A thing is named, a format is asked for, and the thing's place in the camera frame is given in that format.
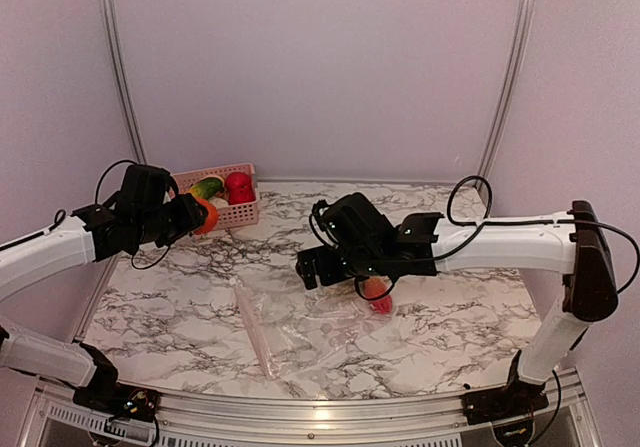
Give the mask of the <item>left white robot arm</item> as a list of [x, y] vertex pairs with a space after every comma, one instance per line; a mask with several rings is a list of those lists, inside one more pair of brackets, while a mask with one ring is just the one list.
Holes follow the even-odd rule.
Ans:
[[[211, 205], [181, 193], [167, 170], [131, 163], [120, 189], [104, 202], [59, 212], [51, 226], [2, 245], [1, 297], [74, 267], [120, 253], [135, 255], [145, 244], [170, 248], [191, 233], [210, 231], [212, 215]], [[86, 388], [106, 412], [126, 403], [117, 370], [98, 350], [55, 340], [7, 318], [1, 320], [1, 365]]]

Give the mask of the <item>green red fake mango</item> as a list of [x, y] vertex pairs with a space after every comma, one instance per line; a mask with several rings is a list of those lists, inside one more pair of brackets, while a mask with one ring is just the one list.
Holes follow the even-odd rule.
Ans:
[[196, 198], [208, 200], [212, 197], [223, 196], [225, 192], [225, 183], [221, 177], [205, 177], [193, 184], [188, 189], [188, 192]]

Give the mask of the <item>white fake cabbage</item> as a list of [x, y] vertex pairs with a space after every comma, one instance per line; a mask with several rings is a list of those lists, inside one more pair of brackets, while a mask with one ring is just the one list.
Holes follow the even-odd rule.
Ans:
[[224, 197], [212, 196], [208, 199], [208, 202], [215, 206], [217, 209], [225, 208], [229, 206], [228, 201]]

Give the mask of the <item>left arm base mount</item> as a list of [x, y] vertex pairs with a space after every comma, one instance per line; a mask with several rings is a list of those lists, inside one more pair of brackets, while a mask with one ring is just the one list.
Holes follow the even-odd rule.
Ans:
[[73, 395], [76, 405], [109, 414], [113, 420], [133, 419], [153, 423], [159, 402], [159, 392], [119, 381], [112, 362], [99, 350], [82, 344], [89, 353], [95, 372], [86, 386], [77, 387]]

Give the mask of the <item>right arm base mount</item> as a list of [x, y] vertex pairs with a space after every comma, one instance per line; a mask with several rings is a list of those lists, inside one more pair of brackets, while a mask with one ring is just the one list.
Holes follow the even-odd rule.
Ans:
[[520, 379], [518, 366], [521, 351], [513, 358], [504, 385], [469, 391], [462, 398], [463, 415], [469, 425], [531, 415], [549, 406], [544, 393], [546, 382], [532, 384]]

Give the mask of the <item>orange fake fruit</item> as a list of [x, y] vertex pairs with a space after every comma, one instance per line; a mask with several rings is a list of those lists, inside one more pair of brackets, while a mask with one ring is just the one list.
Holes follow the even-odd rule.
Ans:
[[208, 200], [196, 197], [195, 200], [206, 210], [206, 216], [203, 224], [193, 231], [194, 235], [204, 235], [211, 232], [219, 221], [219, 213], [217, 208]]

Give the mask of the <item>clear zip top bag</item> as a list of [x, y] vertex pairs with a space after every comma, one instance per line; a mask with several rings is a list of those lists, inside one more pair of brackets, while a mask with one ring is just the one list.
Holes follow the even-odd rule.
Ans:
[[232, 280], [236, 303], [259, 365], [269, 379], [312, 368], [390, 323], [350, 281], [315, 290], [295, 274]]

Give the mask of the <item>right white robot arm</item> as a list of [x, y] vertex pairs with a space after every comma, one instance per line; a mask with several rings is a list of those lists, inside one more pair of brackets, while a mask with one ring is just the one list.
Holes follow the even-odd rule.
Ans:
[[393, 225], [360, 192], [333, 204], [317, 202], [309, 216], [318, 247], [298, 253], [296, 272], [308, 290], [372, 277], [396, 283], [405, 276], [507, 268], [562, 275], [564, 291], [533, 340], [512, 363], [511, 380], [495, 405], [515, 415], [534, 398], [556, 364], [588, 327], [618, 307], [611, 253], [591, 205], [537, 217], [453, 220], [425, 212]]

